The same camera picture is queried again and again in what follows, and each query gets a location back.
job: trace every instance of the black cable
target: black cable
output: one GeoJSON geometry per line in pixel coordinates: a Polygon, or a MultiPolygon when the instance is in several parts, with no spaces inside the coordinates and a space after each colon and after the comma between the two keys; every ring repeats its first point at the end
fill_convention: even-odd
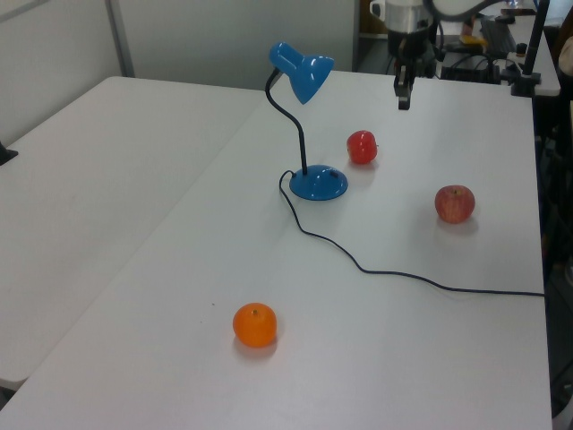
{"type": "Polygon", "coordinates": [[[556,374],[550,382],[550,388],[553,388],[557,381],[573,366],[573,359],[563,367],[558,374],[556,374]]]}
{"type": "Polygon", "coordinates": [[[497,295],[504,295],[504,296],[545,297],[545,294],[543,294],[543,293],[532,293],[532,292],[528,292],[528,291],[503,291],[503,290],[497,290],[497,289],[452,288],[452,287],[446,287],[444,285],[441,285],[438,282],[435,282],[435,281],[428,279],[428,278],[425,278],[423,276],[418,276],[418,275],[414,275],[412,273],[406,273],[403,271],[370,271],[370,270],[367,270],[360,265],[360,263],[354,258],[354,256],[351,253],[349,253],[341,245],[337,244],[334,240],[332,240],[326,236],[317,235],[316,233],[312,233],[312,232],[307,231],[303,228],[303,226],[300,223],[300,220],[298,219],[298,215],[296,214],[295,206],[293,206],[293,204],[290,202],[290,199],[288,198],[287,193],[285,193],[285,190],[283,189],[283,186],[282,186],[283,179],[289,173],[292,176],[296,175],[296,173],[293,172],[292,170],[287,170],[285,173],[283,173],[282,176],[280,177],[280,179],[278,180],[278,189],[279,189],[280,193],[283,194],[283,197],[285,197],[286,202],[288,203],[288,206],[290,207],[290,210],[293,212],[293,216],[295,217],[295,221],[296,221],[296,225],[298,226],[298,229],[301,230],[303,233],[305,233],[307,236],[316,237],[316,238],[325,240],[326,242],[333,244],[336,248],[338,248],[340,251],[342,251],[344,254],[346,254],[346,256],[348,258],[350,258],[350,260],[352,260],[352,262],[355,264],[355,266],[358,268],[358,270],[363,272],[363,273],[366,273],[369,275],[403,276],[405,278],[411,278],[413,280],[420,280],[422,282],[426,282],[430,285],[433,285],[436,288],[445,289],[446,291],[453,291],[453,292],[458,292],[458,293],[497,294],[497,295]]]}
{"type": "Polygon", "coordinates": [[[475,65],[475,67],[474,67],[474,72],[477,70],[477,68],[478,68],[480,65],[482,65],[482,63],[483,63],[484,61],[488,61],[488,59],[487,59],[487,58],[484,58],[483,60],[480,60],[480,61],[475,65]]]}
{"type": "Polygon", "coordinates": [[[465,62],[466,60],[472,58],[473,56],[483,56],[485,58],[489,57],[485,54],[470,54],[468,56],[463,56],[461,59],[457,60],[456,63],[452,64],[449,69],[448,69],[448,73],[447,73],[447,77],[451,77],[451,75],[454,73],[454,70],[461,65],[463,62],[465,62]]]}
{"type": "Polygon", "coordinates": [[[392,64],[393,61],[394,61],[394,56],[390,56],[390,59],[388,60],[388,65],[386,66],[386,74],[388,74],[388,70],[390,70],[390,65],[392,64]]]}

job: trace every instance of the lamp neck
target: lamp neck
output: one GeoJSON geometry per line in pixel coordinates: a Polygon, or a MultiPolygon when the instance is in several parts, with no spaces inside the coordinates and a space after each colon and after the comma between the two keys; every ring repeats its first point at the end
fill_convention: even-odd
{"type": "Polygon", "coordinates": [[[285,109],[283,109],[281,106],[279,106],[278,103],[270,95],[270,85],[272,84],[272,82],[275,80],[275,78],[278,76],[279,73],[280,73],[279,69],[277,67],[275,67],[275,70],[272,71],[272,73],[270,74],[270,76],[267,80],[267,83],[265,85],[265,94],[267,95],[267,100],[269,101],[269,103],[278,112],[280,112],[281,114],[286,116],[288,119],[290,119],[293,123],[295,123],[296,129],[298,130],[298,141],[299,141],[300,148],[301,148],[301,163],[303,165],[303,175],[306,175],[308,173],[308,167],[306,167],[306,148],[304,147],[303,127],[301,126],[301,123],[299,123],[294,116],[292,116],[291,114],[286,112],[285,109]]]}

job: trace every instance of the black power cord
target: black power cord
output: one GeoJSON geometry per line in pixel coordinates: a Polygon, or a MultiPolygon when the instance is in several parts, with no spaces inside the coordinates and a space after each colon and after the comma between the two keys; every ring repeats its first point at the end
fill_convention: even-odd
{"type": "Polygon", "coordinates": [[[367,270],[360,265],[360,263],[354,258],[354,256],[351,253],[349,253],[344,247],[342,247],[341,245],[336,243],[334,240],[332,240],[326,236],[317,235],[316,233],[312,233],[311,231],[307,231],[303,228],[303,226],[301,226],[301,222],[298,219],[298,215],[296,214],[295,207],[291,203],[290,199],[287,196],[287,193],[285,193],[285,190],[283,189],[283,186],[282,186],[283,179],[289,173],[292,176],[296,175],[296,173],[293,172],[292,170],[287,170],[285,173],[283,173],[282,176],[280,177],[280,179],[278,180],[278,189],[279,189],[280,193],[283,194],[283,197],[285,197],[286,202],[288,203],[288,206],[290,207],[290,210],[293,212],[293,216],[295,217],[296,225],[298,226],[299,230],[301,230],[307,236],[316,237],[318,239],[322,239],[322,240],[325,240],[325,241],[333,244],[336,248],[338,248],[340,251],[342,251],[344,254],[346,254],[346,256],[348,258],[350,258],[350,260],[352,260],[352,262],[355,264],[355,266],[358,268],[358,270],[363,272],[363,273],[367,273],[369,275],[403,276],[405,278],[411,278],[413,280],[420,280],[422,282],[426,282],[430,285],[433,285],[436,288],[445,289],[446,291],[454,291],[457,293],[497,294],[497,295],[503,295],[503,296],[545,297],[545,294],[543,294],[543,293],[532,293],[532,292],[528,292],[528,291],[503,291],[503,290],[497,290],[497,289],[466,289],[466,288],[446,287],[445,285],[441,285],[438,282],[435,282],[435,281],[428,279],[428,278],[425,278],[423,276],[418,276],[418,275],[414,275],[412,273],[406,273],[403,271],[370,271],[370,270],[367,270]]]}

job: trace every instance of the black stand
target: black stand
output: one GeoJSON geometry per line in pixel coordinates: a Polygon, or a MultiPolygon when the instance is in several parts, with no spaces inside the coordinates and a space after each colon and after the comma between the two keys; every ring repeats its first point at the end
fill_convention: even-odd
{"type": "Polygon", "coordinates": [[[523,72],[517,70],[517,76],[511,85],[511,95],[517,97],[532,98],[535,95],[535,85],[541,83],[541,75],[533,73],[537,49],[543,35],[543,26],[549,9],[549,0],[541,0],[535,16],[534,29],[531,32],[529,46],[527,47],[526,63],[523,65],[523,72]]]}
{"type": "Polygon", "coordinates": [[[4,145],[0,143],[0,166],[7,163],[17,155],[18,152],[15,150],[7,150],[4,145]]]}

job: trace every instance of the lamp shade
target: lamp shade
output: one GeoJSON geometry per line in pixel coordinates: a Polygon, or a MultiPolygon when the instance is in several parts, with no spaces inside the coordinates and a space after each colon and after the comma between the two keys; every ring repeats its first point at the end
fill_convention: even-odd
{"type": "Polygon", "coordinates": [[[312,99],[334,66],[332,58],[303,56],[285,42],[279,42],[270,49],[269,59],[290,78],[293,92],[302,104],[312,99]]]}

